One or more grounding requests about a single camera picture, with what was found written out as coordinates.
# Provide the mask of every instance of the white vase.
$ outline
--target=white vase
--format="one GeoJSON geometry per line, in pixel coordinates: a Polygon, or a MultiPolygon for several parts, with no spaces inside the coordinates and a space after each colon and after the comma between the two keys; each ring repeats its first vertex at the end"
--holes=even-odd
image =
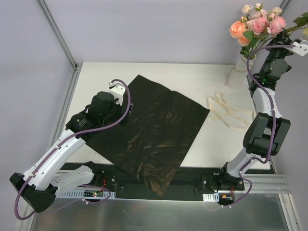
{"type": "MultiPolygon", "coordinates": [[[[256,58],[249,60],[250,68],[253,65],[253,62],[256,58]]],[[[226,85],[231,89],[238,89],[244,80],[246,80],[246,76],[248,74],[246,67],[247,59],[244,56],[237,61],[236,65],[227,75],[226,85]]]]}

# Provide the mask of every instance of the black plastic sheet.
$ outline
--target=black plastic sheet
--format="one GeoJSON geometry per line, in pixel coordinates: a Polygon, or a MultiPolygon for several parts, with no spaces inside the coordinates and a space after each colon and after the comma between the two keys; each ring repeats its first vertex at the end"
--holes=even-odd
{"type": "Polygon", "coordinates": [[[209,110],[142,76],[128,88],[134,104],[128,125],[101,131],[87,145],[163,195],[209,110]]]}

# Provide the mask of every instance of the white string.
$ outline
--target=white string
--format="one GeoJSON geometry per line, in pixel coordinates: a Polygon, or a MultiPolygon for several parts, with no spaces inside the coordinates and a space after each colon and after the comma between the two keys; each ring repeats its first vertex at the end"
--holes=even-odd
{"type": "Polygon", "coordinates": [[[223,98],[223,94],[220,91],[216,92],[214,97],[207,97],[206,105],[213,112],[213,114],[216,116],[217,119],[219,119],[222,123],[224,123],[227,127],[229,127],[232,130],[247,131],[247,128],[250,126],[250,124],[246,120],[238,117],[235,112],[244,112],[244,113],[250,114],[252,119],[254,119],[254,117],[255,117],[255,112],[252,111],[252,110],[230,107],[228,105],[228,103],[225,101],[225,99],[223,98]],[[214,107],[210,103],[210,100],[213,100],[215,103],[220,105],[222,107],[222,109],[224,109],[227,112],[227,115],[241,121],[242,123],[244,123],[246,125],[246,127],[243,128],[243,127],[233,126],[233,125],[230,125],[229,123],[227,123],[224,119],[224,117],[226,117],[227,115],[220,115],[214,109],[214,107]]]}

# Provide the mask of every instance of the white table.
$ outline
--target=white table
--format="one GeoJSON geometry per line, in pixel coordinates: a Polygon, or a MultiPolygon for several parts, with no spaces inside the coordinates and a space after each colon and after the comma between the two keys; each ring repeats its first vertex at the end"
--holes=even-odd
{"type": "MultiPolygon", "coordinates": [[[[221,91],[231,106],[254,110],[246,81],[238,90],[225,86],[227,73],[232,67],[207,64],[84,63],[66,122],[72,115],[82,111],[99,91],[108,91],[110,80],[118,78],[129,84],[137,75],[176,90],[204,107],[207,107],[208,96],[221,91]]],[[[229,129],[210,112],[181,166],[222,167],[241,151],[244,134],[243,131],[229,129]]],[[[86,145],[68,160],[79,163],[87,161],[111,164],[86,145]]],[[[252,168],[269,167],[269,164],[256,163],[252,168]]]]}

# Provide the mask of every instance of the metal frame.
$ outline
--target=metal frame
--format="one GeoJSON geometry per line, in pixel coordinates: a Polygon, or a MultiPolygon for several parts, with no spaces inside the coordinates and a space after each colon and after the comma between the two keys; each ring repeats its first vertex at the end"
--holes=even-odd
{"type": "Polygon", "coordinates": [[[64,54],[66,55],[68,61],[70,62],[72,68],[75,70],[76,67],[77,67],[77,64],[75,62],[75,59],[71,53],[71,51],[69,50],[60,30],[59,30],[59,27],[57,26],[56,24],[56,21],[54,20],[45,0],[37,0],[37,3],[39,5],[39,7],[41,8],[45,18],[46,18],[46,21],[48,22],[54,36],[56,37],[61,49],[63,50],[64,54]]]}
{"type": "Polygon", "coordinates": [[[74,91],[75,91],[75,88],[76,88],[76,85],[77,85],[77,82],[78,82],[81,67],[82,67],[82,65],[78,64],[77,67],[76,67],[76,70],[74,70],[73,75],[71,77],[70,83],[69,83],[68,88],[66,90],[65,98],[64,98],[63,103],[62,103],[61,112],[60,112],[60,115],[59,115],[58,120],[57,120],[57,125],[56,125],[56,128],[55,128],[54,135],[53,135],[52,141],[50,143],[50,146],[52,146],[56,142],[56,140],[59,138],[59,136],[62,133],[64,123],[65,123],[65,119],[66,119],[66,116],[67,116],[67,113],[68,113],[69,105],[71,104],[71,101],[72,101],[72,98],[73,98],[73,95],[74,95],[74,91]]]}
{"type": "Polygon", "coordinates": [[[303,230],[291,194],[279,194],[285,220],[291,231],[303,230]]]}
{"type": "MultiPolygon", "coordinates": [[[[46,21],[51,27],[51,30],[53,31],[55,38],[59,42],[61,49],[63,50],[65,56],[67,57],[69,63],[71,64],[74,70],[69,86],[66,91],[65,99],[62,104],[62,109],[61,109],[59,118],[57,120],[55,132],[54,132],[54,135],[51,141],[51,145],[52,145],[55,142],[55,140],[58,138],[58,136],[60,135],[64,127],[69,105],[73,98],[73,94],[75,91],[75,87],[77,85],[77,81],[78,81],[78,77],[81,71],[82,64],[77,64],[75,62],[75,59],[72,53],[70,52],[70,49],[68,48],[66,41],[63,38],[62,33],[60,32],[60,29],[57,26],[45,0],[36,0],[36,1],[44,14],[46,21]]],[[[280,5],[280,8],[282,8],[285,11],[291,1],[292,0],[283,0],[280,5]]],[[[274,171],[277,173],[275,164],[272,159],[271,159],[271,163],[274,168],[274,171]]],[[[283,212],[284,212],[287,224],[288,224],[288,228],[293,231],[301,230],[301,225],[299,223],[298,215],[297,215],[295,205],[292,199],[290,188],[286,181],[286,177],[284,175],[246,174],[245,176],[253,182],[253,188],[251,190],[251,193],[278,194],[281,200],[282,209],[283,209],[283,212]]],[[[22,204],[22,210],[21,210],[22,215],[25,216],[26,214],[32,211],[32,208],[24,201],[21,202],[21,204],[22,204]]],[[[33,217],[25,221],[19,221],[17,223],[17,230],[18,231],[19,230],[20,231],[30,230],[32,221],[33,221],[33,217]]]]}

